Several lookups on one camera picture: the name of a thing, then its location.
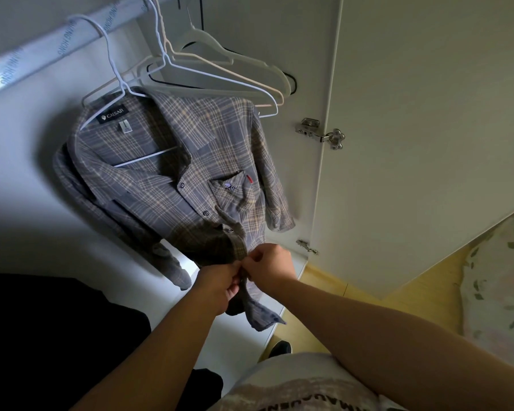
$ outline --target shirt collar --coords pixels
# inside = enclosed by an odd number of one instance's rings
[[[140,87],[133,88],[133,90],[145,93],[155,101],[162,116],[170,126],[171,132],[188,152],[189,164],[194,154],[215,139],[212,133],[210,123],[212,119],[209,109],[210,106],[213,106],[213,98],[201,100],[190,97],[173,97],[159,91]],[[162,176],[152,175],[148,172],[139,172],[124,167],[116,168],[107,164],[82,141],[84,135],[90,135],[88,131],[95,127],[94,123],[96,122],[88,124],[84,130],[80,131],[82,124],[103,104],[110,102],[117,95],[105,95],[90,104],[78,118],[74,132],[67,141],[67,149],[76,170],[91,189],[95,198],[102,204],[125,194],[134,187],[138,187],[141,182],[147,184],[151,180],[160,183],[165,179]]]

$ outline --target size tag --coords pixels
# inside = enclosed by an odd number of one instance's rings
[[[96,118],[100,124],[104,124],[104,123],[108,123],[109,121],[113,121],[115,119],[123,117],[128,112],[129,112],[129,110],[124,106],[124,104],[116,105],[116,107],[109,108],[102,114],[99,114]]]
[[[127,119],[124,119],[123,121],[120,121],[120,128],[122,128],[122,132],[124,134],[127,134],[127,133],[133,131],[131,129],[131,125],[129,124],[129,121]]]

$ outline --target closet rod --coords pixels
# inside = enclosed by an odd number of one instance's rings
[[[148,9],[144,0],[118,0],[88,16],[107,32],[111,32],[138,18]],[[66,22],[64,26],[0,55],[0,90],[61,60],[99,37],[96,30],[85,21]]]

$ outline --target white t-shirt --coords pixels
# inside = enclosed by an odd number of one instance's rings
[[[327,353],[283,354],[251,369],[212,411],[382,411],[404,408],[377,396]]]

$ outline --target shirt sleeve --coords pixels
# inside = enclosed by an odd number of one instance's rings
[[[76,206],[89,215],[91,220],[99,225],[106,225],[115,236],[150,262],[173,284],[182,290],[190,288],[190,276],[182,269],[177,258],[160,243],[158,234],[146,228],[115,202],[103,207],[95,201],[93,194],[76,172],[66,146],[55,154],[53,163],[61,185],[74,199]]]
[[[266,224],[274,232],[286,232],[295,226],[289,213],[288,201],[276,168],[266,146],[261,121],[254,110],[251,128],[252,153],[266,200]]]

